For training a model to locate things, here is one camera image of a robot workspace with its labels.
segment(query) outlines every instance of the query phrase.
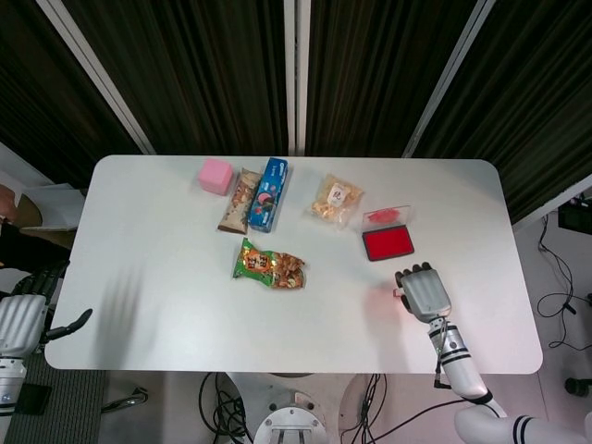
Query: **black curtain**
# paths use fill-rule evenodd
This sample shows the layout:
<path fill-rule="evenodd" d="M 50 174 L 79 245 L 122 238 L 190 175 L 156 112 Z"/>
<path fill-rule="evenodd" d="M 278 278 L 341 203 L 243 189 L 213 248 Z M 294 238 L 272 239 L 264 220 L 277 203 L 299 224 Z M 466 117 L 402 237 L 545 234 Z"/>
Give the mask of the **black curtain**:
<path fill-rule="evenodd" d="M 488 160 L 514 222 L 592 174 L 591 11 L 498 1 L 414 156 Z"/>
<path fill-rule="evenodd" d="M 64 3 L 158 153 L 287 153 L 281 1 Z"/>
<path fill-rule="evenodd" d="M 35 2 L 0 0 L 0 142 L 55 182 L 138 149 Z"/>
<path fill-rule="evenodd" d="M 474 5 L 313 1 L 306 153 L 400 156 Z"/>

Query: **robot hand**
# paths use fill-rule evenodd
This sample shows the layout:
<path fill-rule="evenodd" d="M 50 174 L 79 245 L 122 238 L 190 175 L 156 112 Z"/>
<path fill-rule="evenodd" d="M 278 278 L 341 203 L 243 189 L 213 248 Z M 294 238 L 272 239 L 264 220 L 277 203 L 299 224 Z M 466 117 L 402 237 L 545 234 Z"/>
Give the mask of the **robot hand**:
<path fill-rule="evenodd" d="M 48 329 L 49 302 L 67 267 L 68 262 L 63 261 L 38 270 L 0 301 L 0 443 L 27 374 L 23 360 L 40 345 L 82 328 L 93 313 L 89 309 L 67 327 Z"/>
<path fill-rule="evenodd" d="M 507 417 L 479 375 L 459 329 L 448 321 L 450 298 L 438 272 L 429 263 L 395 275 L 407 310 L 430 325 L 429 338 L 437 354 L 434 386 L 452 389 L 474 404 L 456 413 L 454 425 L 467 444 L 586 444 L 588 440 L 560 425 L 519 416 Z M 440 368 L 450 385 L 440 383 Z"/>

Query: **clear plastic bag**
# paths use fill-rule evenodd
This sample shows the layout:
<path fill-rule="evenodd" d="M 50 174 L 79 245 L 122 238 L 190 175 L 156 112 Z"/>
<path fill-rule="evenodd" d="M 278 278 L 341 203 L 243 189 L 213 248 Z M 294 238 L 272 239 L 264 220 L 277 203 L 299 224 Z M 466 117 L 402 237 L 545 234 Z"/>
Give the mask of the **clear plastic bag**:
<path fill-rule="evenodd" d="M 327 174 L 311 205 L 311 213 L 344 228 L 355 213 L 363 194 L 362 189 L 350 182 Z"/>

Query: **white table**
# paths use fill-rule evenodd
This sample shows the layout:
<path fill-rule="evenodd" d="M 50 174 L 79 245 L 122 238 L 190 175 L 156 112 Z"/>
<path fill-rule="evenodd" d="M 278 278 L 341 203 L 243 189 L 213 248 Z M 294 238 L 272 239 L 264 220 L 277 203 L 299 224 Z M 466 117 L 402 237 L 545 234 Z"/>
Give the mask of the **white table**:
<path fill-rule="evenodd" d="M 229 157 L 265 168 L 265 157 Z M 216 231 L 229 197 L 202 191 L 204 157 L 99 163 L 55 313 L 48 362 L 65 369 L 432 373 L 427 325 L 393 299 L 394 274 L 428 261 L 482 373 L 529 374 L 542 353 L 496 170 L 475 160 L 288 158 L 287 188 L 262 250 L 307 263 L 304 290 L 232 278 L 242 236 Z M 339 232 L 305 214 L 326 173 L 366 191 Z M 415 253 L 371 263 L 363 211 L 412 205 Z"/>

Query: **gray carpet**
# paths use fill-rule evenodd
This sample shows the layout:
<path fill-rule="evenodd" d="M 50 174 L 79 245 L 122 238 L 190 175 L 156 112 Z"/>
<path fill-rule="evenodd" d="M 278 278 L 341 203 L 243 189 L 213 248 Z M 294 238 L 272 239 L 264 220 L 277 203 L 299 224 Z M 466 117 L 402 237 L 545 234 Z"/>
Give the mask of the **gray carpet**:
<path fill-rule="evenodd" d="M 5 444 L 96 444 L 107 372 L 55 370 L 42 354 L 25 366 L 25 382 L 52 393 L 43 415 L 13 416 Z"/>

